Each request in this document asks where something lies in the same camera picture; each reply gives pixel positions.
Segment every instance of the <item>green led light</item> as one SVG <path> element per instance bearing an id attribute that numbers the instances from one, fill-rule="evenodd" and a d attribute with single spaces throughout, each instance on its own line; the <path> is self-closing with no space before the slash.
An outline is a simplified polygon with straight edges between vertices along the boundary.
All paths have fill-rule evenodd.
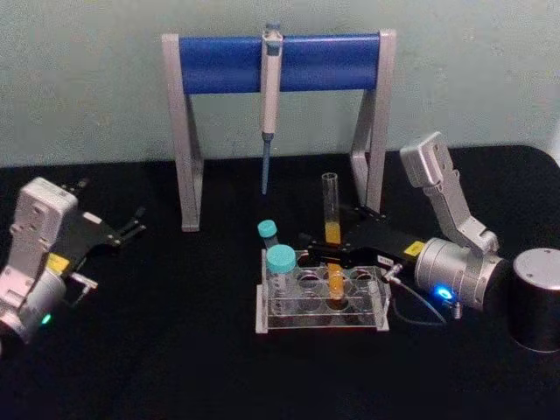
<path id="1" fill-rule="evenodd" d="M 47 313 L 47 314 L 45 315 L 45 317 L 43 318 L 43 320 L 41 321 L 41 325 L 43 326 L 44 324 L 48 324 L 49 321 L 51 320 L 51 318 L 52 318 L 52 317 L 51 317 L 51 314 L 50 314 L 50 313 Z"/>

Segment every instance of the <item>teal cap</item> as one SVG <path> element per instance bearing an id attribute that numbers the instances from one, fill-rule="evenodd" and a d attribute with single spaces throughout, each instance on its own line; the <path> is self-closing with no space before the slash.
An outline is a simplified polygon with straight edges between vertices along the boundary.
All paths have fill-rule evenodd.
<path id="1" fill-rule="evenodd" d="M 277 234 L 277 224 L 273 220 L 263 220 L 256 228 L 262 238 L 271 238 Z"/>
<path id="2" fill-rule="evenodd" d="M 288 245 L 275 245 L 266 251 L 266 267 L 272 274 L 289 273 L 296 267 L 296 251 Z"/>

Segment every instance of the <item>blue horizontal bar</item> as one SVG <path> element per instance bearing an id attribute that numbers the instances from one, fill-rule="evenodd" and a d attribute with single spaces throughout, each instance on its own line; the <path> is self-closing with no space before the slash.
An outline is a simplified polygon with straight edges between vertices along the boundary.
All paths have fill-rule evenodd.
<path id="1" fill-rule="evenodd" d="M 379 33 L 285 37 L 284 92 L 375 88 Z M 259 92 L 261 38 L 181 38 L 186 94 Z"/>

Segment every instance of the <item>metal stand leg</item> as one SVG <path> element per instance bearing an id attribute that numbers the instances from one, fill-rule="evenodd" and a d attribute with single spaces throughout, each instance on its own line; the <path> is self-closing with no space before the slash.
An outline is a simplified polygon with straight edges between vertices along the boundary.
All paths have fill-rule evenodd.
<path id="1" fill-rule="evenodd" d="M 362 97 L 350 154 L 360 203 L 378 213 L 382 201 L 395 53 L 396 32 L 380 31 L 377 86 L 375 91 L 365 91 Z"/>
<path id="2" fill-rule="evenodd" d="M 162 35 L 162 46 L 177 166 L 178 195 L 181 202 L 181 227 L 184 232 L 196 232 L 200 229 L 204 160 L 200 155 L 191 98 L 183 91 L 179 35 Z"/>

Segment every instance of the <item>sticker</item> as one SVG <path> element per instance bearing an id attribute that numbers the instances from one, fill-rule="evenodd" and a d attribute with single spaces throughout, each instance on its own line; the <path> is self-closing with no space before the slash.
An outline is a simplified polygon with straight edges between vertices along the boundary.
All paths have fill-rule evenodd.
<path id="1" fill-rule="evenodd" d="M 97 217 L 95 214 L 85 212 L 82 216 L 84 219 L 88 219 L 89 221 L 92 221 L 96 225 L 99 225 L 102 222 L 102 220 L 99 217 Z"/>
<path id="2" fill-rule="evenodd" d="M 424 249 L 424 245 L 425 243 L 423 242 L 415 241 L 412 245 L 404 250 L 404 253 L 408 254 L 409 256 L 418 256 L 418 254 L 422 252 L 422 249 Z"/>
<path id="3" fill-rule="evenodd" d="M 385 256 L 381 256 L 381 255 L 377 256 L 377 262 L 379 264 L 388 265 L 389 267 L 392 267 L 393 265 L 395 265 L 395 262 L 393 260 L 391 260 L 390 258 L 386 258 Z"/>
<path id="4" fill-rule="evenodd" d="M 53 253 L 49 254 L 49 257 L 46 260 L 46 266 L 59 276 L 62 274 L 69 263 L 70 262 L 66 258 Z"/>

